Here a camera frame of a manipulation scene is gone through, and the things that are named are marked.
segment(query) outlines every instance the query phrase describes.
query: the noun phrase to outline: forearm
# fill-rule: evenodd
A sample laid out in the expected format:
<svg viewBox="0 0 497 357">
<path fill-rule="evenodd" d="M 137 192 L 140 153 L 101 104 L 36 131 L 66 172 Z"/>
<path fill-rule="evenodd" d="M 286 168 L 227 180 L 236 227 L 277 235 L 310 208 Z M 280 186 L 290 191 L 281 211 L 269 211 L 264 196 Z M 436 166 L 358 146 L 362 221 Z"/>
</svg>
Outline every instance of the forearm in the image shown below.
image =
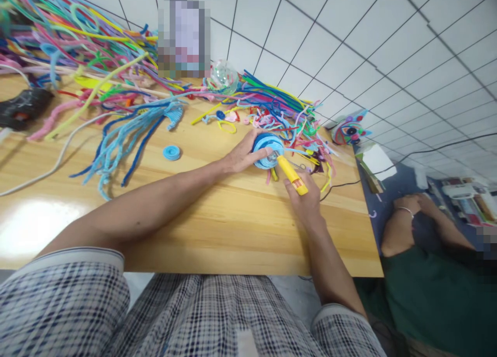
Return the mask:
<svg viewBox="0 0 497 357">
<path fill-rule="evenodd" d="M 394 256 L 414 246 L 413 218 L 403 209 L 395 210 L 387 221 L 382 239 L 382 253 L 385 257 Z"/>
<path fill-rule="evenodd" d="M 321 216 L 306 224 L 311 274 L 321 303 L 338 303 L 366 317 L 354 281 L 343 263 Z"/>
<path fill-rule="evenodd" d="M 458 246 L 474 250 L 475 247 L 466 239 L 466 237 L 457 229 L 456 225 L 442 211 L 434 213 L 431 216 L 436 223 L 436 231 L 440 239 L 447 246 Z"/>
<path fill-rule="evenodd" d="M 119 250 L 165 226 L 226 175 L 217 161 L 139 187 L 71 223 L 39 256 L 76 246 Z"/>
</svg>

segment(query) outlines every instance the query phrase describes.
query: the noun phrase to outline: wooden table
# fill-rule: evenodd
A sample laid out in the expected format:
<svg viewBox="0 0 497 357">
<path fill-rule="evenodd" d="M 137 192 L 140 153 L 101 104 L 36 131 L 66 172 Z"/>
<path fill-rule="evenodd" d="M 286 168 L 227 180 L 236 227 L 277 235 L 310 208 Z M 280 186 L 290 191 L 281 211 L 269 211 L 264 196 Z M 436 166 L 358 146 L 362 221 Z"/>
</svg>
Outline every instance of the wooden table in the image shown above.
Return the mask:
<svg viewBox="0 0 497 357">
<path fill-rule="evenodd" d="M 19 77 L 0 77 L 0 100 L 25 89 Z M 74 83 L 64 87 L 78 89 Z M 58 96 L 52 106 L 61 100 Z M 221 158 L 250 129 L 237 124 L 234 135 L 219 130 L 216 123 L 192 119 L 212 104 L 190 101 L 177 129 L 168 132 L 166 119 L 150 139 L 138 169 L 126 188 L 120 182 L 133 157 L 120 167 L 111 195 L 188 171 Z M 75 123 L 71 130 L 81 121 Z M 38 123 L 30 132 L 40 127 Z M 32 143 L 23 133 L 12 133 L 0 146 L 0 190 L 11 189 L 52 168 L 67 139 Z M 69 178 L 88 166 L 101 139 L 101 126 L 92 125 L 75 136 L 62 167 L 52 176 L 14 194 L 0 198 L 0 268 L 18 269 L 28 263 L 68 223 L 98 207 L 104 200 L 97 191 L 98 177 L 82 186 L 82 177 Z M 168 161 L 162 151 L 177 145 L 181 159 Z M 350 147 L 340 147 L 333 157 L 337 176 L 333 183 L 359 177 Z M 300 156 L 290 158 L 301 164 Z M 258 275 L 308 275 L 309 258 L 305 233 L 297 228 L 283 182 L 266 185 L 266 171 L 250 167 L 227 178 L 206 192 L 157 235 L 125 252 L 127 271 Z M 319 186 L 326 176 L 314 176 Z M 321 204 L 328 229 L 353 276 L 383 276 L 361 184 L 334 189 Z"/>
</svg>

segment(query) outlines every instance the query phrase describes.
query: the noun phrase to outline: plaid sleeve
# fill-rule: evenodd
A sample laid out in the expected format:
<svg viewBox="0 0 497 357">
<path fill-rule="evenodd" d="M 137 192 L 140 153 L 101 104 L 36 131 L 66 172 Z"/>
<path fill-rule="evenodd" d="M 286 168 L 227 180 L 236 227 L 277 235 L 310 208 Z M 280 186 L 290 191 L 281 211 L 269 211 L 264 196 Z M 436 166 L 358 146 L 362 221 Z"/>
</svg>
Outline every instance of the plaid sleeve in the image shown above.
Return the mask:
<svg viewBox="0 0 497 357">
<path fill-rule="evenodd" d="M 123 267 L 117 251 L 78 247 L 19 269 L 0 287 L 0 354 L 103 355 L 128 309 Z"/>
<path fill-rule="evenodd" d="M 321 308 L 311 333 L 328 355 L 386 357 L 367 320 L 339 304 Z"/>
</svg>

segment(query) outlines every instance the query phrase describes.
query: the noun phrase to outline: pile of pipe cleaners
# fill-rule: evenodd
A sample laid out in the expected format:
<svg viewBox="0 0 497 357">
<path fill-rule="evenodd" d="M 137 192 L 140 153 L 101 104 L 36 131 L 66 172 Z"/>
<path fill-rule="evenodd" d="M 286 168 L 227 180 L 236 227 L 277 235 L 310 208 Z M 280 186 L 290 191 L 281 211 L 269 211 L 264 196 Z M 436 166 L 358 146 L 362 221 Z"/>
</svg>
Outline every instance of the pile of pipe cleaners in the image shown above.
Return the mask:
<svg viewBox="0 0 497 357">
<path fill-rule="evenodd" d="M 227 133 L 237 131 L 237 122 L 264 128 L 278 136 L 284 150 L 313 163 L 311 172 L 327 168 L 328 182 L 323 190 L 334 177 L 333 150 L 317 133 L 320 126 L 314 111 L 318 102 L 301 100 L 264 84 L 247 71 L 240 75 L 226 61 L 215 63 L 211 76 L 204 78 L 200 86 L 161 78 L 157 31 L 149 30 L 147 25 L 139 32 L 123 29 L 85 0 L 0 0 L 0 32 L 0 74 L 15 70 L 31 87 L 51 84 L 58 94 L 73 97 L 54 108 L 29 140 L 55 139 L 70 124 L 88 117 L 90 107 L 97 110 L 97 116 L 77 128 L 90 123 L 103 125 L 95 158 L 71 177 L 85 175 L 86 183 L 99 175 L 98 189 L 107 200 L 104 186 L 119 162 L 139 143 L 122 181 L 125 186 L 161 122 L 166 117 L 170 120 L 168 130 L 178 125 L 187 107 L 184 98 L 215 102 L 192 125 L 217 122 Z M 81 91 L 74 94 L 60 89 L 61 76 L 70 76 L 81 85 Z M 154 86 L 164 88 L 168 94 L 151 89 Z M 60 113 L 67 110 L 73 110 L 73 115 L 58 123 Z M 274 167 L 257 166 L 268 169 L 268 183 L 271 175 L 277 180 Z"/>
</svg>

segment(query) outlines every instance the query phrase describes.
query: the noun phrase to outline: plaid shirt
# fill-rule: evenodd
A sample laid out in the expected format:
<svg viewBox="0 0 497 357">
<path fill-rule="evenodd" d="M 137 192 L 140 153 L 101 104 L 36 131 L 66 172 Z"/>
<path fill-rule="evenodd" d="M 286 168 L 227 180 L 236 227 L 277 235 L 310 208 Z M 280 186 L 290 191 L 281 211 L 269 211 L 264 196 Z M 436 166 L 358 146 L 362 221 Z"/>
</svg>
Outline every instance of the plaid shirt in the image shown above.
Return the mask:
<svg viewBox="0 0 497 357">
<path fill-rule="evenodd" d="M 0 287 L 0 355 L 384 356 L 366 319 L 324 306 L 307 329 L 265 276 L 156 274 L 127 314 L 124 258 L 53 252 Z"/>
</svg>

